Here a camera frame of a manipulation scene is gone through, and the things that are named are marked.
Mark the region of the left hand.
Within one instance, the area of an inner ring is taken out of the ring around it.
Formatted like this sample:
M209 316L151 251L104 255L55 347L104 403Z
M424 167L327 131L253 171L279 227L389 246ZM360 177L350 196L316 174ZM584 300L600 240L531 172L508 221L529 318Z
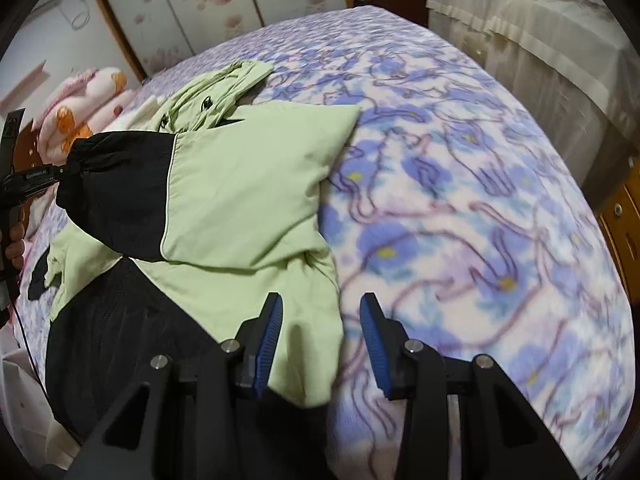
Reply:
M16 270L21 270L24 266L24 236L25 228L22 222L14 223L8 231L8 236L5 232L1 232L1 240L9 241L9 245L6 246L3 253Z

